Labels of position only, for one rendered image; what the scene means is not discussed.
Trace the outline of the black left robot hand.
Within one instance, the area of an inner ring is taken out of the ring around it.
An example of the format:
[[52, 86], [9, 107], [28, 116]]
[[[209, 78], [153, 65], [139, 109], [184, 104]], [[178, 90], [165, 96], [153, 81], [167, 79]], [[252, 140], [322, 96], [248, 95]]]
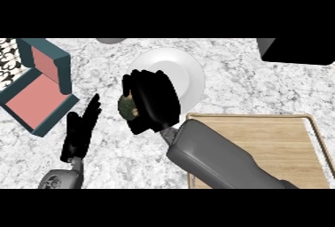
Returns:
[[77, 112], [69, 112], [66, 115], [66, 136], [60, 155], [60, 161], [65, 163], [69, 163], [74, 157], [84, 158], [87, 155], [100, 111], [99, 94], [96, 94], [87, 104], [84, 114], [78, 115]]

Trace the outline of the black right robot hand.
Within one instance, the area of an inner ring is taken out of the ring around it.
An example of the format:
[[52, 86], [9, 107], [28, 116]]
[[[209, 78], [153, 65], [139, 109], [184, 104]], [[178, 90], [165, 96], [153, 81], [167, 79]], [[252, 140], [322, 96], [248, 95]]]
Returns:
[[127, 121], [134, 135], [146, 130], [153, 132], [178, 123], [180, 103], [168, 76], [161, 70], [155, 73], [133, 70], [122, 76], [122, 95], [133, 96], [139, 115]]

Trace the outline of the green squash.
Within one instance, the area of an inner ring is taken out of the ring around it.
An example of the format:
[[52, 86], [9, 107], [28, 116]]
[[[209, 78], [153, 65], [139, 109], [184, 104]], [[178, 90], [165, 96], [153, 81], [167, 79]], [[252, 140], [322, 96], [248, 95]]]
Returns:
[[118, 111], [125, 121], [133, 121], [139, 116], [139, 110], [133, 101], [133, 94], [128, 94], [128, 96], [121, 96], [118, 100]]

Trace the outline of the white plate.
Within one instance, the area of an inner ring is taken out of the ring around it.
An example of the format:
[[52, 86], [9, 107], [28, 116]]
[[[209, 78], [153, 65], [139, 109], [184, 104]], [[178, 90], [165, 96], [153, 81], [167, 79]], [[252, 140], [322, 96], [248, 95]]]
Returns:
[[178, 95], [180, 112], [184, 114], [201, 100], [205, 74], [195, 57], [180, 49], [156, 48], [143, 53], [130, 64], [128, 71], [161, 70], [173, 82]]

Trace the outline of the wooden tray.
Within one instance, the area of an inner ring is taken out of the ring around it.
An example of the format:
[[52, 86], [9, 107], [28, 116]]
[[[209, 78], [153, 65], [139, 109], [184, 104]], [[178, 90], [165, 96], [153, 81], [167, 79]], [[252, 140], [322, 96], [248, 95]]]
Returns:
[[310, 114], [189, 113], [301, 189], [335, 189], [335, 162]]

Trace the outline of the teal and pink open box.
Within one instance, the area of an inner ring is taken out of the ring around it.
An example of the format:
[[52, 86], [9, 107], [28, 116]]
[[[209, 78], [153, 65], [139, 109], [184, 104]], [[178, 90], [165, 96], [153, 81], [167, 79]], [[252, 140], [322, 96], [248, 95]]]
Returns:
[[78, 102], [71, 55], [44, 38], [18, 38], [16, 44], [28, 71], [0, 91], [0, 106], [28, 132], [44, 137]]

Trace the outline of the grey round object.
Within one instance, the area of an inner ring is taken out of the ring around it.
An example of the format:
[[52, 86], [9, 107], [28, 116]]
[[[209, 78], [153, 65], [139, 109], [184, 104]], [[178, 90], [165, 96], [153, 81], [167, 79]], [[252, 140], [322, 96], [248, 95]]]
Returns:
[[100, 43], [115, 44], [122, 42], [127, 38], [96, 38]]

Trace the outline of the black and white patterned cloth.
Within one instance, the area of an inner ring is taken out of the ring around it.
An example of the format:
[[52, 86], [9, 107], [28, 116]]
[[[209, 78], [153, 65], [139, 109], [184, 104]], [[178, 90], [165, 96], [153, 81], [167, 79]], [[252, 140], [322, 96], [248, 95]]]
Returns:
[[13, 38], [0, 38], [0, 91], [25, 74], [28, 68], [21, 63], [18, 43]]

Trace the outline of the black appliance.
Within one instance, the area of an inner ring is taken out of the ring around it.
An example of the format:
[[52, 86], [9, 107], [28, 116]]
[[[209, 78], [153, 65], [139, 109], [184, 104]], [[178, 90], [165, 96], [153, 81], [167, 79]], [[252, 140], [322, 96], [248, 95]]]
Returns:
[[263, 61], [326, 66], [335, 62], [335, 43], [325, 38], [258, 38]]

